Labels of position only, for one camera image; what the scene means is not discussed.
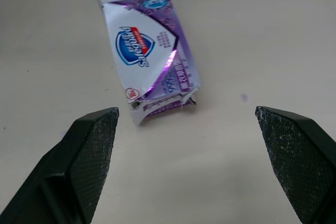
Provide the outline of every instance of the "blue shield logo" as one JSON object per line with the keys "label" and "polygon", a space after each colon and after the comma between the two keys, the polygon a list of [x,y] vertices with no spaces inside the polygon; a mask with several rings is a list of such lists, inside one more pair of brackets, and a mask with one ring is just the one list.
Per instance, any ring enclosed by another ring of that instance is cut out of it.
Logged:
{"label": "blue shield logo", "polygon": [[115,40],[117,52],[126,65],[134,65],[146,61],[152,52],[155,42],[149,36],[135,31],[120,31]]}

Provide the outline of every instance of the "red circle icon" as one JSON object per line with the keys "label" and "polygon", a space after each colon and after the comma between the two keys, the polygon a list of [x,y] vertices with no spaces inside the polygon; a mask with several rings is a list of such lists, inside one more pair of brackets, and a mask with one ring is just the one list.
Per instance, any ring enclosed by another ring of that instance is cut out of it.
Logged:
{"label": "red circle icon", "polygon": [[140,92],[136,89],[126,89],[126,96],[129,100],[134,100],[140,96]]}

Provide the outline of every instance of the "soap wrapper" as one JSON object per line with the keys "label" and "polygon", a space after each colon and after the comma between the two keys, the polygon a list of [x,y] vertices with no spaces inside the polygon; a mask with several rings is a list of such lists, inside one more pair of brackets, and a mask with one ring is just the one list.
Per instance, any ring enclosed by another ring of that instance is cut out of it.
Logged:
{"label": "soap wrapper", "polygon": [[171,0],[102,0],[112,53],[136,124],[196,104],[197,67]]}

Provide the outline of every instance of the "red banner on logo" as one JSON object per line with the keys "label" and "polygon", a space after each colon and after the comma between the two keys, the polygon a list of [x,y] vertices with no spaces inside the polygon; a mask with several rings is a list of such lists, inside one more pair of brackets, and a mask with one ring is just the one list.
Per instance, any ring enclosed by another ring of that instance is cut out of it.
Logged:
{"label": "red banner on logo", "polygon": [[143,40],[139,30],[136,27],[131,27],[131,30],[132,30],[137,42],[142,46],[143,55],[146,55],[147,52],[148,52],[148,47],[147,47],[145,41]]}

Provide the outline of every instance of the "brand logo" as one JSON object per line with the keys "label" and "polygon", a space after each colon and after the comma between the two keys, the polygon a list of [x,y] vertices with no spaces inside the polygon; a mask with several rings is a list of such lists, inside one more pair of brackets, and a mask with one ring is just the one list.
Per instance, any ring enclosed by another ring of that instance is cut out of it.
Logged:
{"label": "brand logo", "polygon": [[140,96],[140,92],[136,89],[128,88],[126,89],[126,96],[130,100],[134,100]]}
{"label": "brand logo", "polygon": [[147,56],[154,48],[154,40],[139,32],[137,27],[120,27],[115,40],[116,49],[126,65],[138,64],[139,67],[149,67]]}
{"label": "brand logo", "polygon": [[159,9],[167,5],[167,0],[147,0],[143,6],[149,9]]}

